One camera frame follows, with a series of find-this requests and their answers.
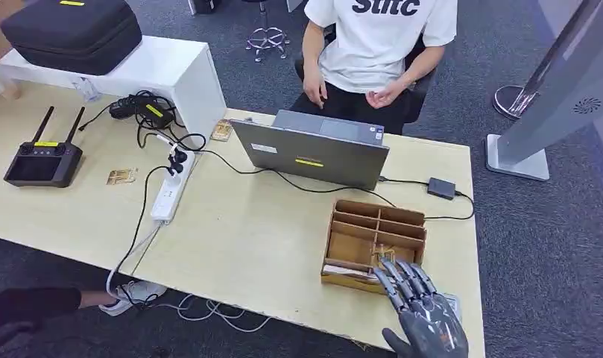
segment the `light wood tabletop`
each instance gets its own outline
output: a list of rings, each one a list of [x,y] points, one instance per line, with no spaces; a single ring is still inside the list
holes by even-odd
[[[74,143],[85,158],[66,189],[16,188],[4,176],[18,145],[29,140],[49,105],[56,107],[43,139],[64,140],[82,105],[78,94],[23,84],[24,95],[0,99],[0,238],[105,269],[127,250],[138,218],[147,172],[166,162],[160,141],[136,145],[133,120],[100,117]],[[87,106],[86,120],[113,98]],[[252,117],[270,124],[273,116],[228,110],[227,118]],[[473,196],[470,149],[462,145],[386,135],[391,148],[382,175],[428,181],[436,177],[457,183]],[[211,141],[215,151],[237,169],[254,170],[237,137]],[[109,186],[116,169],[139,168],[135,182]],[[288,175],[309,189],[335,184]],[[154,199],[162,175],[151,178]],[[398,207],[428,216],[465,216],[464,198],[447,201],[426,194],[423,186],[379,183],[376,192]],[[202,154],[189,178],[174,221],[163,227],[145,255],[126,261],[122,272],[283,321],[388,348],[384,327],[399,330],[397,316],[383,295],[322,284],[321,265],[329,214],[337,198],[383,204],[364,192],[302,192],[273,173],[239,175],[219,158]],[[142,233],[152,226],[146,215]],[[470,356],[484,357],[479,262],[474,219],[426,223],[423,267],[438,290],[459,297]]]

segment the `black pants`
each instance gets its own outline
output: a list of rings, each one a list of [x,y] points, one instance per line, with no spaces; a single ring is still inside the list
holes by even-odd
[[[402,127],[406,123],[408,113],[408,90],[402,92],[387,107],[375,109],[367,103],[362,93],[351,93],[325,83],[327,100],[323,109],[312,103],[305,93],[302,93],[290,107],[294,112],[315,114],[350,121],[370,123],[385,127],[385,133],[402,135]]]
[[[42,321],[75,312],[78,289],[8,289],[0,292],[0,327],[12,322]]]

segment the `cardboard organizer box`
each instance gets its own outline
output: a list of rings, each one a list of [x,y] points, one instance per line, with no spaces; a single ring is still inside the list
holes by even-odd
[[[424,214],[357,201],[338,200],[329,221],[321,282],[384,294],[372,267],[380,257],[422,264]]]

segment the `gray laptop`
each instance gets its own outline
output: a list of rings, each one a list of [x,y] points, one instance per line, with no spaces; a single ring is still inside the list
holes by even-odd
[[[389,153],[377,125],[284,110],[273,126],[235,119],[231,125],[256,167],[362,189],[376,187]]]

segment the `robotic hand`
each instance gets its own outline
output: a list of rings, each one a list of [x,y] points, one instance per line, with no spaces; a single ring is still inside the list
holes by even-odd
[[[373,273],[398,313],[400,325],[409,343],[404,342],[390,329],[382,336],[399,357],[405,358],[467,358],[468,340],[461,323],[444,296],[437,293],[429,276],[421,267],[397,260],[396,264],[381,259],[397,289],[380,268]]]

